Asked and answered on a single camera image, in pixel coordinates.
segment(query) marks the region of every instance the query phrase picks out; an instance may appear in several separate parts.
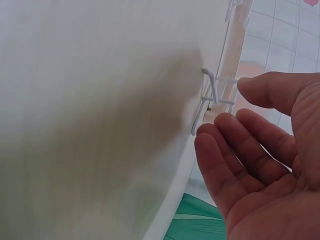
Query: finger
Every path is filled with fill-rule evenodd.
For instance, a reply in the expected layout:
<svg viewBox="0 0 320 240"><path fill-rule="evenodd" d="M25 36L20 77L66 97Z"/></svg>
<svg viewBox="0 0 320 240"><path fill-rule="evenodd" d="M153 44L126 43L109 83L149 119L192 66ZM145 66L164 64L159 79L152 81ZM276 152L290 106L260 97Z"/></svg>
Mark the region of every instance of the finger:
<svg viewBox="0 0 320 240"><path fill-rule="evenodd" d="M289 173L285 166L266 153L257 140L231 114L220 114L215 118L214 124L248 172L265 186Z"/></svg>
<svg viewBox="0 0 320 240"><path fill-rule="evenodd" d="M214 137L201 133L196 137L194 146L204 182L226 219L234 204L248 193L230 171Z"/></svg>
<svg viewBox="0 0 320 240"><path fill-rule="evenodd" d="M299 93L320 73L267 72L253 78L243 77L237 83L239 92L251 104L275 108L290 116Z"/></svg>
<svg viewBox="0 0 320 240"><path fill-rule="evenodd" d="M281 179L273 182L265 188L262 193L273 196L273 198L281 198L291 194L297 185L297 179L291 173L284 175Z"/></svg>
<svg viewBox="0 0 320 240"><path fill-rule="evenodd" d="M292 169L298 155L294 136L249 109L239 110L235 117L271 156Z"/></svg>
<svg viewBox="0 0 320 240"><path fill-rule="evenodd" d="M215 125L206 123L200 126L197 130L197 135L202 133L207 133L214 137L218 144L223 160L235 178L242 184L248 193L259 192L265 188L265 186L259 180L248 174L245 167L239 162L235 154L231 151L226 140Z"/></svg>
<svg viewBox="0 0 320 240"><path fill-rule="evenodd" d="M238 89L252 104L291 115L307 187L320 190L320 73L269 72L239 80Z"/></svg>

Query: white panel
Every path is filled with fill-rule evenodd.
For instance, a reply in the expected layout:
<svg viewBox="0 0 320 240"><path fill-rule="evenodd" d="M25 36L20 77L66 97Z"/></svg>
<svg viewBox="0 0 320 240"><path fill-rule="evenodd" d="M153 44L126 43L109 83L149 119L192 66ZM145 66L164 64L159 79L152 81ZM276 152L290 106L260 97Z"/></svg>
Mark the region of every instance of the white panel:
<svg viewBox="0 0 320 240"><path fill-rule="evenodd" d="M295 52L276 44L271 44L267 60L267 71L292 72L295 61Z"/></svg>
<svg viewBox="0 0 320 240"><path fill-rule="evenodd" d="M274 19L257 12L250 13L246 34L270 41Z"/></svg>
<svg viewBox="0 0 320 240"><path fill-rule="evenodd" d="M303 7L304 9L307 9L308 11L310 11L312 13L320 15L320 5L319 4L316 4L314 6L310 6L305 1L301 1L301 7Z"/></svg>
<svg viewBox="0 0 320 240"><path fill-rule="evenodd" d="M303 1L301 0L287 0L288 2L291 2L293 4L296 4L296 5L300 5L300 2L302 3Z"/></svg>
<svg viewBox="0 0 320 240"><path fill-rule="evenodd" d="M313 61L317 61L318 50L319 38L306 31L300 30L296 52Z"/></svg>
<svg viewBox="0 0 320 240"><path fill-rule="evenodd" d="M288 134L293 135L291 117L281 114L278 126L285 130Z"/></svg>
<svg viewBox="0 0 320 240"><path fill-rule="evenodd" d="M275 17L297 27L299 25L299 11L298 5L287 0L277 0Z"/></svg>
<svg viewBox="0 0 320 240"><path fill-rule="evenodd" d="M297 54L294 61L294 73L314 73L317 70L317 62Z"/></svg>
<svg viewBox="0 0 320 240"><path fill-rule="evenodd" d="M245 36L241 61L255 63L265 68L268 58L270 43L252 36Z"/></svg>
<svg viewBox="0 0 320 240"><path fill-rule="evenodd" d="M279 112L275 109L269 109L269 108L263 108L263 107L256 106L254 108L254 111L257 114L264 117L265 119L267 119L270 123L273 123L276 125L278 124L280 117L281 117L281 112Z"/></svg>
<svg viewBox="0 0 320 240"><path fill-rule="evenodd" d="M271 17L275 16L276 0L253 0L252 10Z"/></svg>
<svg viewBox="0 0 320 240"><path fill-rule="evenodd" d="M188 184L185 189L186 194L190 194L202 201L211 204L213 206L217 206L213 201L210 193L206 187L204 178L200 172L199 166L196 163L192 169Z"/></svg>
<svg viewBox="0 0 320 240"><path fill-rule="evenodd" d="M296 50L298 28L278 19L274 20L272 42L292 51Z"/></svg>
<svg viewBox="0 0 320 240"><path fill-rule="evenodd" d="M1 239L142 239L185 161L227 6L0 2Z"/></svg>
<svg viewBox="0 0 320 240"><path fill-rule="evenodd" d="M320 35L320 16L316 15L305 8L300 9L300 25L299 27L308 33L317 37Z"/></svg>

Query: palm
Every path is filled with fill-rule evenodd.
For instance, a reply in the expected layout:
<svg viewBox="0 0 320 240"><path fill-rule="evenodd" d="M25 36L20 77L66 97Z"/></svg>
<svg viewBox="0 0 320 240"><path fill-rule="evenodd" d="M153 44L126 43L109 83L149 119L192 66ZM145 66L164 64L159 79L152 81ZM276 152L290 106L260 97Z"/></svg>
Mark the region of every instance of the palm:
<svg viewBox="0 0 320 240"><path fill-rule="evenodd" d="M318 114L314 111L316 107L305 106L303 99L306 97L301 97L311 94L308 87L297 94L296 101L291 103L292 110L282 109L284 104L276 106L280 111L292 114L297 141L247 109L239 111L236 117L223 113L214 125L205 124L197 132L198 164L208 190L225 218L230 240L310 239L320 234L317 226L320 178L314 177L320 168L310 168L308 164L313 161L306 160L306 154L310 156L310 149L314 149L310 147L313 139L308 141L309 135L319 134L318 121L308 120ZM319 98L320 91L314 96ZM255 104L255 99L250 96L247 99ZM256 104L272 107L259 100ZM308 126L308 122L317 124Z"/></svg>

